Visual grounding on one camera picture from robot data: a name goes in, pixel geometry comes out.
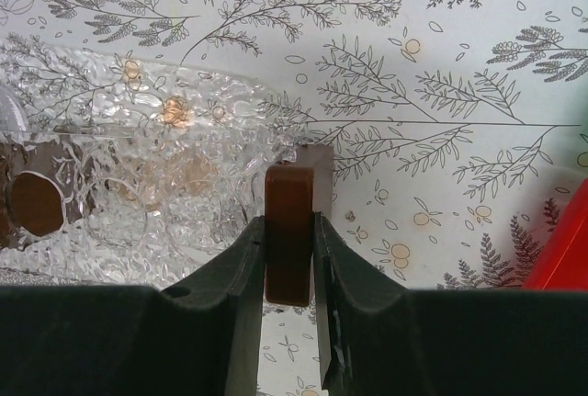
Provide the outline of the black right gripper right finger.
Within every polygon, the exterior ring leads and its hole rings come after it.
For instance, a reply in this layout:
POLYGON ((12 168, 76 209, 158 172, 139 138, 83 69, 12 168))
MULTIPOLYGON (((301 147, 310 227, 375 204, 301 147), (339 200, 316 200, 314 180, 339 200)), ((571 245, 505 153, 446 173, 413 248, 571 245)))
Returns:
POLYGON ((322 387, 332 395, 584 395, 582 292, 407 289, 314 217, 322 387))

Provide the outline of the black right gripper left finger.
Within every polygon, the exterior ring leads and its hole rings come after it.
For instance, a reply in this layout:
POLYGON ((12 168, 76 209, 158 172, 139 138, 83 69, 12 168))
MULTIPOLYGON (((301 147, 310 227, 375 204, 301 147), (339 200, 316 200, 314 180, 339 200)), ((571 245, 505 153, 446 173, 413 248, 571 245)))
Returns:
POLYGON ((265 225, 193 274, 139 286, 1 290, 4 395, 253 395, 265 225))

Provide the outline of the clear glass tray brown handles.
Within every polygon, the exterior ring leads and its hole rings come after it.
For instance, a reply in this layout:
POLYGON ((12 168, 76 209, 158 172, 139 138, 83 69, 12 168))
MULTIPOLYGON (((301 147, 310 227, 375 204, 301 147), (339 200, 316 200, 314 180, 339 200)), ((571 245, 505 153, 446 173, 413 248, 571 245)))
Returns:
POLYGON ((241 76, 1 43, 1 277, 159 289, 266 226, 266 299, 305 306, 333 151, 241 76))

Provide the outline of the red plastic bin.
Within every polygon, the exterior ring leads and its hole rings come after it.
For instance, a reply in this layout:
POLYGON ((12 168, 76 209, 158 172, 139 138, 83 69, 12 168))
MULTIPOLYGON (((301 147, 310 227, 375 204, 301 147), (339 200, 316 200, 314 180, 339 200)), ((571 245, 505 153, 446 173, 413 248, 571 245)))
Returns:
POLYGON ((561 214, 522 288, 587 290, 587 180, 561 214))

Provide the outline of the green plastic bin far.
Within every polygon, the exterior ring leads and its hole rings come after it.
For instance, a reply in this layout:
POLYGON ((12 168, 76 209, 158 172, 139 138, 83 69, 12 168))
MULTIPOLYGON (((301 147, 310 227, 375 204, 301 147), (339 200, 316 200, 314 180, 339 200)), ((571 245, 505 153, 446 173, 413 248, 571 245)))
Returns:
POLYGON ((583 169, 588 167, 588 135, 587 127, 581 126, 578 132, 578 152, 576 156, 576 164, 583 169))

